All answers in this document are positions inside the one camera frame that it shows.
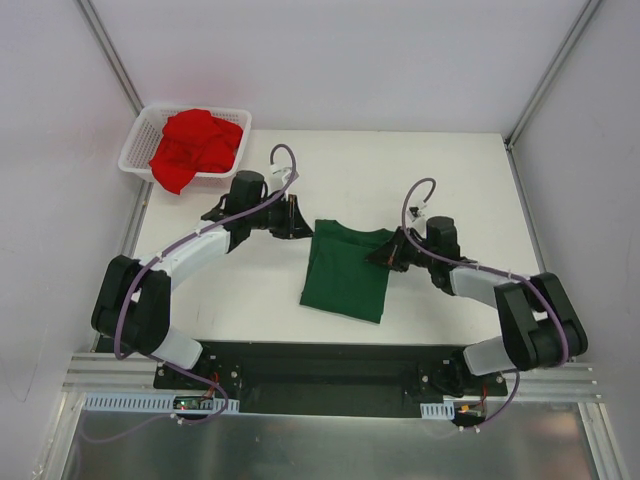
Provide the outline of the green t shirt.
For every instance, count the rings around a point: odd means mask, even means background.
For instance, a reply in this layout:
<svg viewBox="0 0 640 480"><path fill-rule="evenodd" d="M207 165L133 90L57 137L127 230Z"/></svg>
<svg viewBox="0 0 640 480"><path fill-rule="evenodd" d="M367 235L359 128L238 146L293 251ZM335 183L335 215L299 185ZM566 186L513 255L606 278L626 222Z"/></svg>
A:
<svg viewBox="0 0 640 480"><path fill-rule="evenodd" d="M389 271L368 262L366 257L392 236L387 229L357 231L336 220L317 220L300 304L380 323Z"/></svg>

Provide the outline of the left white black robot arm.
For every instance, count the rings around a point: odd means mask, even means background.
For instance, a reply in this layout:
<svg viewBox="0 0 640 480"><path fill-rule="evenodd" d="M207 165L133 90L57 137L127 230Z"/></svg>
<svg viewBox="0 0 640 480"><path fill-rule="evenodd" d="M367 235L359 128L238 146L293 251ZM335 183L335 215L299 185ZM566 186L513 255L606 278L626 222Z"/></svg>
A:
<svg viewBox="0 0 640 480"><path fill-rule="evenodd" d="M203 214L189 233L141 258L119 255L107 266L91 326L114 342L121 358L139 353L177 366L177 377L192 389L205 386L212 366L204 345L171 326L173 291L208 263L231 253L254 230L281 240L310 238L296 195L286 191L295 175L283 176L268 191L264 176L242 170L228 193Z"/></svg>

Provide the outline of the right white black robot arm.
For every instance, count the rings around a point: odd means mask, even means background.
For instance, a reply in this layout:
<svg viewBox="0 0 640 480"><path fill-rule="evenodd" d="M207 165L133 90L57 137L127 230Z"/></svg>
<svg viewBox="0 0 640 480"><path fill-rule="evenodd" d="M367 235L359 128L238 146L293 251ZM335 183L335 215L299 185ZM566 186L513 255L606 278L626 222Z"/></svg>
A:
<svg viewBox="0 0 640 480"><path fill-rule="evenodd" d="M461 363L449 371L450 385L460 394L476 392L487 374L557 367L588 349L584 327L557 275L523 276L462 256L450 217L429 218L425 236L398 227L366 260L396 272L424 268L440 291L496 310L500 334L464 347Z"/></svg>

